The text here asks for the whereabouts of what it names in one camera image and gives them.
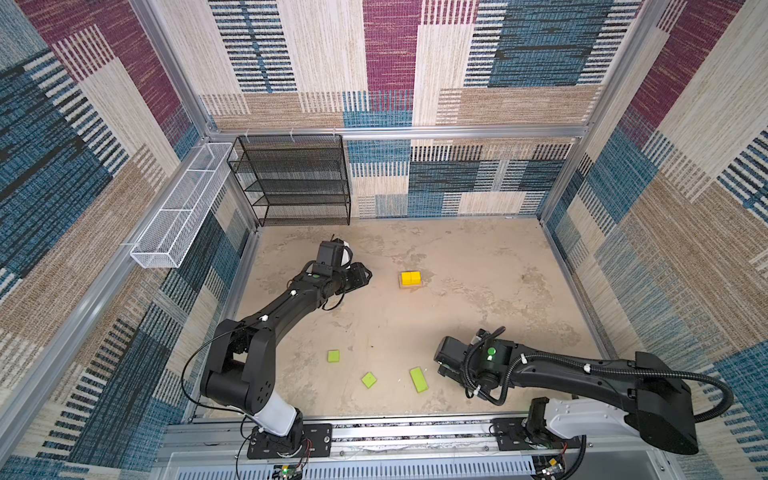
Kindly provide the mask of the natural wood block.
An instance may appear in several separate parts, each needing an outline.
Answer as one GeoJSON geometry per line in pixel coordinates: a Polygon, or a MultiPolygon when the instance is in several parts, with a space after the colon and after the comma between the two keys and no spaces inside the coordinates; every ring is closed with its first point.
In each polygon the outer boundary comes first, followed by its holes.
{"type": "Polygon", "coordinates": [[[418,288],[418,287],[421,287],[421,286],[423,285],[423,278],[422,278],[422,274],[421,274],[422,283],[421,283],[420,285],[412,285],[412,284],[411,284],[410,286],[404,286],[404,285],[401,283],[401,273],[399,274],[399,286],[400,286],[402,289],[412,289],[412,288],[418,288]]]}

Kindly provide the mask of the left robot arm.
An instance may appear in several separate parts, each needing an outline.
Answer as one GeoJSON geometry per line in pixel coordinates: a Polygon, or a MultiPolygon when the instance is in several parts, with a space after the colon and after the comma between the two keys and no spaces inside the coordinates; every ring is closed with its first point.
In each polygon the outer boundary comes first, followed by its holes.
{"type": "Polygon", "coordinates": [[[277,346],[287,333],[334,296],[365,287],[373,277],[361,262],[345,268],[311,262],[267,306],[216,328],[200,379],[200,393],[220,408],[255,423],[253,433],[280,455],[295,455],[305,442],[303,415],[276,388],[277,346]]]}

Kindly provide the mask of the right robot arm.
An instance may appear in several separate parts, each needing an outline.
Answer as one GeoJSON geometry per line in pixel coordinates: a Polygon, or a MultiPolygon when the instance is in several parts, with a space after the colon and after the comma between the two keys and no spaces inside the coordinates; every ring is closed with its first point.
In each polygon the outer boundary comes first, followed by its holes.
{"type": "Polygon", "coordinates": [[[674,454],[699,451],[696,426],[726,413],[734,394],[723,381],[677,371],[657,356],[632,359],[572,357],[501,339],[501,329],[479,330],[472,342],[444,337],[435,353],[441,376],[456,381],[469,398],[503,405],[513,388],[568,394],[537,397],[525,419],[496,420],[500,442],[564,446],[591,436],[633,436],[674,454]]]}

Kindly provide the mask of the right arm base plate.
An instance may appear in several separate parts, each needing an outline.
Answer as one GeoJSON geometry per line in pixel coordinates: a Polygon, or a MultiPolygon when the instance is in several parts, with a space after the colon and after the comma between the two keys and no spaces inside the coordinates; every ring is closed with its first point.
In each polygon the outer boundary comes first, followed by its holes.
{"type": "Polygon", "coordinates": [[[526,417],[501,417],[491,420],[489,433],[496,440],[500,451],[524,450],[578,450],[578,437],[561,438],[550,432],[543,420],[528,420],[526,417]]]}

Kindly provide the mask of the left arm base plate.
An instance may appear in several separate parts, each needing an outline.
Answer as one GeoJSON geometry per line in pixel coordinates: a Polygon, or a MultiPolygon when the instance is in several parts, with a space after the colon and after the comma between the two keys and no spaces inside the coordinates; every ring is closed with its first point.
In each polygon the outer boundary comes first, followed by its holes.
{"type": "Polygon", "coordinates": [[[299,459],[306,455],[310,459],[329,457],[332,434],[331,423],[305,424],[300,429],[291,430],[285,437],[254,427],[246,456],[249,460],[299,459]]]}

